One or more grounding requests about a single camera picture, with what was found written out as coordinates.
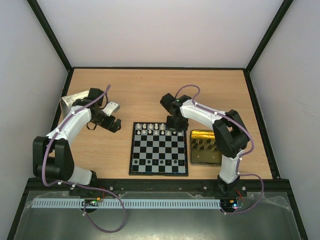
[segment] wooden surface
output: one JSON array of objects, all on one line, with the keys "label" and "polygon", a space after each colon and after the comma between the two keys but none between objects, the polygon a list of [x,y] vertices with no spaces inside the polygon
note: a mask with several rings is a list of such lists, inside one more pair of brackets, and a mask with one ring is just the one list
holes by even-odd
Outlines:
[{"label": "wooden surface", "polygon": [[[98,178],[114,179],[216,179],[220,167],[192,166],[188,177],[130,176],[129,163],[133,122],[165,122],[167,111],[160,105],[166,93],[175,95],[187,84],[201,88],[197,102],[222,111],[234,109],[239,112],[255,141],[253,153],[245,156],[239,171],[255,173],[271,179],[267,157],[259,133],[246,81],[241,70],[138,70],[138,69],[75,69],[68,95],[99,88],[108,93],[110,101],[120,104],[114,114],[121,119],[121,130],[112,133],[101,127],[80,131],[71,146],[75,164],[96,171]],[[181,94],[193,96],[197,90],[185,88]],[[193,120],[189,121],[189,133],[193,129],[206,129]]]}]

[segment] robotic arm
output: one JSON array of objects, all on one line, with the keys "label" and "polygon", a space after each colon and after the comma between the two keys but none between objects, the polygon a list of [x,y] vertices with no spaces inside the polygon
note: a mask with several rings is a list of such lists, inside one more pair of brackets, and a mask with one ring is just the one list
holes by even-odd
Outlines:
[{"label": "robotic arm", "polygon": [[219,188],[224,193],[233,189],[239,180],[237,170],[239,155],[247,147],[249,138],[239,127],[221,115],[226,115],[246,128],[239,114],[235,110],[224,112],[199,103],[195,105],[187,95],[175,98],[167,93],[162,97],[160,104],[171,114],[166,119],[166,126],[170,130],[187,130],[188,119],[195,120],[213,130],[216,146],[222,153],[221,171],[218,175]]},{"label": "robotic arm", "polygon": [[33,141],[33,174],[36,177],[42,176],[42,166],[45,151],[49,141],[58,132],[50,148],[54,150],[54,156],[48,156],[45,175],[49,179],[58,179],[75,184],[89,185],[97,176],[96,173],[87,169],[82,169],[75,165],[70,146],[84,125],[92,122],[107,129],[113,133],[121,129],[121,120],[112,116],[112,113],[118,111],[119,104],[108,102],[104,108],[101,108],[103,99],[95,102],[89,107],[79,110],[83,106],[91,103],[104,92],[97,88],[91,88],[89,94],[84,99],[77,99],[73,104],[69,114],[53,131],[45,137],[37,136]]}]

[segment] purple cable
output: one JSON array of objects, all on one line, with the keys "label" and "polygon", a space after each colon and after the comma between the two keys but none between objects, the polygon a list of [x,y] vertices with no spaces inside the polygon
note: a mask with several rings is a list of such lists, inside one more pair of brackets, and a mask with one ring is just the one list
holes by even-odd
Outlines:
[{"label": "purple cable", "polygon": [[261,182],[261,193],[260,193],[260,196],[259,196],[258,200],[251,207],[249,207],[249,208],[247,208],[247,209],[245,209],[243,211],[225,212],[225,210],[223,210],[221,208],[221,212],[223,212],[225,215],[244,214],[244,213],[249,212],[250,210],[252,210],[260,202],[260,200],[262,199],[262,197],[264,195],[265,185],[264,185],[264,181],[262,180],[262,178],[260,176],[258,176],[257,174],[254,174],[254,173],[239,174],[239,176],[241,176],[241,177],[246,177],[246,176],[255,176],[255,177],[257,177]]},{"label": "purple cable", "polygon": [[[197,97],[197,96],[199,95],[199,93],[200,93],[200,87],[198,87],[197,85],[188,84],[188,85],[185,85],[185,86],[181,87],[181,88],[177,91],[177,93],[175,94],[175,97],[174,97],[174,98],[177,98],[177,96],[178,96],[178,94],[180,93],[180,91],[181,91],[182,89],[184,89],[184,88],[187,88],[187,87],[195,87],[195,88],[198,89],[198,92],[192,97],[192,103],[195,105],[196,108],[199,108],[199,109],[208,111],[208,112],[210,112],[210,113],[212,113],[212,114],[215,114],[215,111],[214,111],[214,110],[212,110],[212,109],[210,109],[210,108],[207,108],[207,107],[205,107],[205,106],[202,106],[202,105],[200,105],[200,104],[198,104],[198,103],[196,102],[196,97]],[[237,161],[237,163],[236,163],[236,168],[235,168],[235,171],[238,173],[238,172],[239,172],[239,165],[240,165],[240,158],[242,158],[243,156],[248,155],[248,154],[250,154],[250,153],[253,152],[253,150],[254,150],[254,148],[255,148],[255,141],[254,141],[253,137],[251,136],[251,134],[250,134],[243,126],[241,126],[239,123],[237,123],[235,120],[231,119],[230,117],[228,117],[228,116],[226,116],[226,115],[224,115],[224,114],[219,113],[218,111],[216,112],[216,115],[218,115],[218,116],[220,116],[220,117],[222,117],[222,118],[224,118],[224,119],[227,119],[228,121],[230,121],[231,123],[233,123],[234,125],[236,125],[238,128],[240,128],[240,129],[247,135],[247,137],[248,137],[249,140],[251,141],[251,149],[250,149],[249,151],[244,152],[244,153],[242,153],[242,154],[239,155],[238,161]],[[239,174],[239,176],[240,176],[240,177],[255,176],[255,177],[259,178],[260,181],[261,181],[261,194],[260,194],[258,200],[257,200],[250,208],[248,208],[248,209],[246,209],[246,210],[244,210],[244,211],[229,213],[229,212],[225,212],[223,209],[221,209],[222,212],[225,213],[225,214],[227,214],[227,215],[229,215],[229,214],[240,214],[240,213],[248,212],[249,210],[251,210],[252,208],[254,208],[254,207],[258,204],[258,202],[261,200],[261,198],[262,198],[262,196],[263,196],[263,194],[264,194],[264,188],[265,188],[265,186],[264,186],[264,182],[263,182],[263,180],[262,180],[262,178],[261,178],[260,176],[258,176],[257,174],[254,174],[254,173]]]},{"label": "purple cable", "polygon": [[103,192],[106,192],[108,194],[111,194],[112,196],[114,196],[116,199],[119,200],[121,206],[122,206],[122,209],[123,209],[123,220],[122,220],[122,223],[121,225],[115,229],[115,230],[105,230],[105,229],[102,229],[101,227],[99,227],[98,225],[96,225],[92,219],[89,217],[89,215],[87,214],[86,212],[86,207],[88,206],[88,204],[86,204],[84,207],[83,207],[83,214],[85,214],[86,218],[90,221],[90,223],[99,231],[103,232],[103,233],[106,233],[106,234],[113,234],[113,233],[116,233],[118,231],[120,231],[126,224],[127,222],[127,211],[125,209],[125,205],[124,205],[124,202],[121,201],[121,199],[116,195],[114,194],[112,191],[108,191],[106,189],[102,189],[102,188],[97,188],[97,187],[90,187],[90,186],[84,186],[84,185],[81,185],[81,184],[76,184],[76,186],[80,187],[80,188],[83,188],[83,189],[89,189],[89,190],[98,190],[98,191],[103,191]]},{"label": "purple cable", "polygon": [[[194,85],[194,84],[188,84],[188,85],[185,85],[183,87],[181,87],[175,94],[174,98],[177,98],[178,94],[180,93],[180,91],[184,88],[187,88],[187,87],[195,87],[197,88],[198,92],[192,97],[192,103],[195,105],[196,108],[199,108],[199,109],[202,109],[202,110],[205,110],[205,111],[208,111],[209,113],[212,113],[212,114],[215,114],[215,111],[213,111],[212,109],[208,108],[208,107],[205,107],[205,106],[202,106],[200,104],[198,104],[196,102],[196,97],[200,94],[200,87],[198,87],[197,85]],[[234,125],[236,125],[238,128],[240,128],[246,135],[247,137],[249,138],[250,142],[251,142],[251,149],[247,152],[244,152],[242,154],[239,155],[239,159],[236,163],[236,168],[235,168],[235,171],[238,172],[239,171],[239,165],[240,165],[240,158],[242,158],[243,156],[245,155],[248,155],[250,153],[253,152],[253,150],[255,149],[255,141],[253,139],[253,137],[251,136],[251,134],[243,127],[241,126],[239,123],[237,123],[235,120],[231,119],[230,117],[224,115],[224,114],[221,114],[219,112],[217,112],[217,115],[224,118],[224,119],[227,119],[228,121],[230,121],[231,123],[233,123]]]},{"label": "purple cable", "polygon": [[[45,150],[45,153],[44,153],[44,157],[43,157],[43,163],[42,163],[42,171],[41,171],[41,177],[42,177],[42,182],[43,184],[46,186],[46,187],[50,187],[52,186],[53,184],[56,184],[58,182],[61,182],[60,180],[54,180],[50,183],[47,183],[47,180],[46,180],[46,165],[47,165],[47,160],[48,160],[48,155],[49,155],[49,151],[50,151],[50,148],[55,140],[55,138],[58,136],[59,134],[59,131],[61,129],[64,128],[64,126],[67,124],[67,122],[77,113],[79,113],[80,111],[82,111],[83,109],[87,108],[87,107],[90,107],[91,105],[93,105],[94,103],[96,103],[97,101],[99,101],[101,98],[103,98],[104,96],[107,96],[108,94],[108,91],[110,89],[111,85],[109,84],[107,87],[106,87],[106,90],[99,96],[97,97],[95,100],[93,100],[92,102],[88,103],[87,105],[79,108],[78,110],[74,111],[74,114],[71,114],[69,115],[64,121],[63,123],[61,124],[61,126],[57,129],[58,131],[52,136],[52,138],[50,139],[48,145],[46,146],[46,150]],[[74,185],[73,182],[68,182],[68,181],[62,181],[64,184],[68,184],[68,185]],[[85,216],[88,218],[88,220],[90,221],[90,223],[96,228],[98,229],[99,231],[103,232],[103,233],[116,233],[118,231],[120,231],[126,224],[127,222],[127,211],[125,209],[125,205],[124,203],[121,201],[121,199],[116,195],[114,194],[113,192],[111,191],[108,191],[106,189],[102,189],[102,188],[97,188],[97,187],[90,187],[90,186],[84,186],[84,185],[81,185],[81,184],[76,184],[77,187],[79,188],[83,188],[83,189],[89,189],[89,190],[98,190],[98,191],[102,191],[102,192],[105,192],[105,193],[108,193],[108,194],[111,194],[113,195],[116,199],[119,200],[122,208],[123,208],[123,220],[122,220],[122,223],[121,225],[116,229],[116,230],[104,230],[100,227],[98,227],[92,220],[91,218],[88,216],[88,214],[86,213],[86,206],[84,206],[83,208],[83,212],[85,213]]]}]

